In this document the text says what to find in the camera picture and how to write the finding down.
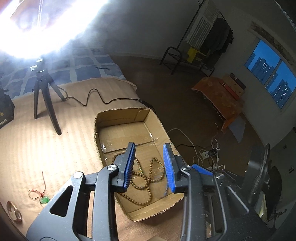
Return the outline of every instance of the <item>orange covered table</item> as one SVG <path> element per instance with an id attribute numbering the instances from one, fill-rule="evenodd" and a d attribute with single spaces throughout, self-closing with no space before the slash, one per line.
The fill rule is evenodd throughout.
<path id="1" fill-rule="evenodd" d="M 237 101 L 221 84 L 216 77 L 202 78 L 192 90 L 200 91 L 207 97 L 225 119 L 221 131 L 226 128 L 242 112 L 243 104 Z"/>

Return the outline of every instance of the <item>red cord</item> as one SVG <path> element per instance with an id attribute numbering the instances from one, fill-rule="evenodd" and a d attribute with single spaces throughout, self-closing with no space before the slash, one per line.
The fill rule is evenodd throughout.
<path id="1" fill-rule="evenodd" d="M 39 192 L 39 191 L 37 191 L 37 190 L 35 190 L 35 189 L 30 189 L 30 190 L 28 190 L 28 196 L 29 196 L 29 198 L 31 198 L 31 199 L 33 199 L 33 200 L 36 200 L 37 198 L 43 198 L 43 195 L 44 195 L 44 193 L 45 193 L 45 189 L 46 189 L 46 184 L 45 184 L 45 180 L 44 180 L 43 172 L 42 172 L 42 178 L 43 178 L 43 182 L 44 182 L 44 191 L 43 191 L 43 193 L 41 193 L 41 192 Z M 30 193 L 31 193 L 31 192 L 35 192 L 35 193 L 39 194 L 39 196 L 36 197 L 36 198 L 32 198 L 32 197 L 30 196 L 29 192 L 30 192 Z"/>

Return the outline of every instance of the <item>green bead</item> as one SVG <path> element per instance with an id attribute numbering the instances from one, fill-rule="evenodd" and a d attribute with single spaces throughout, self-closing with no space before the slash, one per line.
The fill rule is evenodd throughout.
<path id="1" fill-rule="evenodd" d="M 44 196 L 43 198 L 40 199 L 41 204 L 48 203 L 49 201 L 50 201 L 50 199 L 48 196 Z"/>

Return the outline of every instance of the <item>striped beige cloth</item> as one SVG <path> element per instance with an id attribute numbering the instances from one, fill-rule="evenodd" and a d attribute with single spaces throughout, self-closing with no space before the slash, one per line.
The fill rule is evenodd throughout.
<path id="1" fill-rule="evenodd" d="M 134 84 L 116 78 L 90 79 L 61 87 L 67 90 L 69 96 L 83 103 L 92 88 L 99 90 L 105 102 L 114 98 L 138 98 Z M 45 195 L 50 198 L 74 172 L 89 174 L 99 171 L 102 167 L 93 139 L 96 114 L 107 109 L 143 106 L 132 100 L 105 105 L 93 92 L 88 106 L 84 108 L 75 100 L 62 102 L 52 90 L 50 93 L 62 130 L 61 136 L 53 128 L 41 93 L 38 119 L 34 120 L 33 95 L 30 94 L 13 101 L 15 119 L 0 129 L 0 202 L 5 207 L 7 201 L 12 201 L 20 210 L 23 222 L 17 227 L 24 235 L 42 210 L 39 202 L 27 195 L 29 189 L 43 191 L 42 171 L 46 182 Z M 166 240 L 178 240 L 182 204 L 138 223 L 130 221 L 118 204 L 116 210 L 121 241 L 147 240 L 156 235 Z"/>

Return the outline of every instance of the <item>tripod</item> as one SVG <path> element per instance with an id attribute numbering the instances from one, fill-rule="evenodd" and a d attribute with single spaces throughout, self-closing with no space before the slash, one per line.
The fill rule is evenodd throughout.
<path id="1" fill-rule="evenodd" d="M 37 111 L 38 97 L 39 97 L 39 89 L 41 89 L 50 120 L 52 121 L 52 124 L 57 134 L 61 135 L 62 131 L 54 112 L 54 107 L 52 105 L 52 100 L 50 98 L 48 85 L 50 85 L 53 88 L 53 90 L 57 93 L 57 95 L 61 98 L 62 101 L 66 101 L 66 99 L 44 66 L 45 66 L 45 62 L 41 58 L 37 60 L 37 65 L 31 67 L 31 71 L 36 70 L 36 77 L 37 77 L 37 80 L 35 82 L 35 87 L 34 87 L 34 119 L 38 118 L 38 111 Z"/>

